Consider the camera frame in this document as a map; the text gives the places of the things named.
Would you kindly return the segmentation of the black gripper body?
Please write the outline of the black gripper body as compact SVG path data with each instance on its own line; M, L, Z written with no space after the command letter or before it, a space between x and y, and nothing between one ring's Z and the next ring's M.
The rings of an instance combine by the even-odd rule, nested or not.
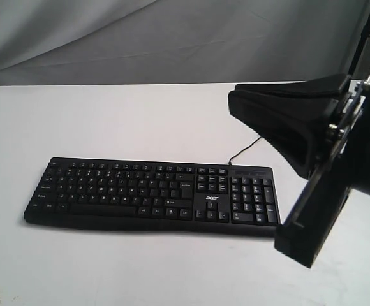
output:
M351 191L370 195L370 75L352 100L327 160L276 228L275 249L305 267L315 262Z

